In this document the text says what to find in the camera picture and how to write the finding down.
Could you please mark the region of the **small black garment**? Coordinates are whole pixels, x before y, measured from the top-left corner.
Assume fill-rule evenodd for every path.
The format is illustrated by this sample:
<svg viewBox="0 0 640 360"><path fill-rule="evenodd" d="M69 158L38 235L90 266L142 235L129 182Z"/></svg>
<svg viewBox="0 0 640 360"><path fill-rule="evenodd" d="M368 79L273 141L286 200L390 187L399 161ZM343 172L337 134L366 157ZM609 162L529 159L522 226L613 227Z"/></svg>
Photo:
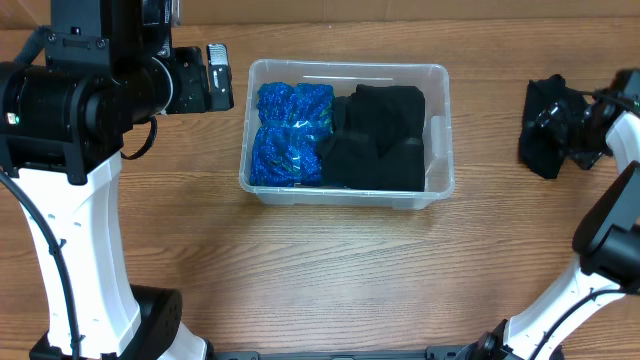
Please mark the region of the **small black garment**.
<svg viewBox="0 0 640 360"><path fill-rule="evenodd" d="M556 101L566 101L571 109L573 121L566 138L553 138L534 122L539 113ZM544 179L558 177L564 161L569 158L581 169L589 170L599 158L572 158L569 154L571 131L578 118L588 107L579 91L566 86L566 80L559 74L547 79L531 80L527 85L522 115L522 131L519 137L519 158L532 172Z"/></svg>

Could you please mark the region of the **blue sparkly garment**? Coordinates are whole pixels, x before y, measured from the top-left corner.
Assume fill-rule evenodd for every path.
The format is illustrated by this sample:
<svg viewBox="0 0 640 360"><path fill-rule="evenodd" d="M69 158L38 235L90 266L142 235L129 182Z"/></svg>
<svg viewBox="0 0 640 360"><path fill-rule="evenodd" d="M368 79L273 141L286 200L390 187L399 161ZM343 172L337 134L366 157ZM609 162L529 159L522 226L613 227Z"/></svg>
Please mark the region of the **blue sparkly garment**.
<svg viewBox="0 0 640 360"><path fill-rule="evenodd" d="M330 85L261 85L257 102L261 126L251 150L251 185L321 185L322 164L316 146L333 134L333 101Z"/></svg>

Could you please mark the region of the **large black garment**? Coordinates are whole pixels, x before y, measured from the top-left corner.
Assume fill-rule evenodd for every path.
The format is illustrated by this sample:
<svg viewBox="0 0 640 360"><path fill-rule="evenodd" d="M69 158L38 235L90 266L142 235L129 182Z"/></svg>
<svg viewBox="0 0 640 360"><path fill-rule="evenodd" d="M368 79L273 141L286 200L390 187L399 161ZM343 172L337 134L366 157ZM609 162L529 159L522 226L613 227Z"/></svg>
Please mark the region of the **large black garment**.
<svg viewBox="0 0 640 360"><path fill-rule="evenodd" d="M356 190L425 189L426 102L415 86L360 84L333 100L333 133L320 141L322 184Z"/></svg>

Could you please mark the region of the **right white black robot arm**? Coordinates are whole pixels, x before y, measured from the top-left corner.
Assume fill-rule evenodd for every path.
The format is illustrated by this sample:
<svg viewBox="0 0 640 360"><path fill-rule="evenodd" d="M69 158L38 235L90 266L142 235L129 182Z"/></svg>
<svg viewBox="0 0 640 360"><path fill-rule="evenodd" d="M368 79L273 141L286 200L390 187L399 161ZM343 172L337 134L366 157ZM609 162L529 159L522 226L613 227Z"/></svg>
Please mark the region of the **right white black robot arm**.
<svg viewBox="0 0 640 360"><path fill-rule="evenodd" d="M561 343L592 315L639 294L639 102L592 96L621 109L605 135L618 178L576 229L566 271L523 312L460 350L458 359L559 359Z"/></svg>

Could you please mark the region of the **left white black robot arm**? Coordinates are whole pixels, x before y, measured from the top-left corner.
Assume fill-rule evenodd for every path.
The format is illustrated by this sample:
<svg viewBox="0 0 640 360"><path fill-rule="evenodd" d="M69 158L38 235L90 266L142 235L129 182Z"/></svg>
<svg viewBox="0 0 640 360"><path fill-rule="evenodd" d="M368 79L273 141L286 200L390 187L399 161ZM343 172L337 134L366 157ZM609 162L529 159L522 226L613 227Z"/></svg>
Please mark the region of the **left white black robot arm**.
<svg viewBox="0 0 640 360"><path fill-rule="evenodd" d="M174 47L175 0L54 0L1 66L1 181L19 201L49 327L33 359L212 360L175 289L132 284L118 199L124 136L234 105L226 47Z"/></svg>

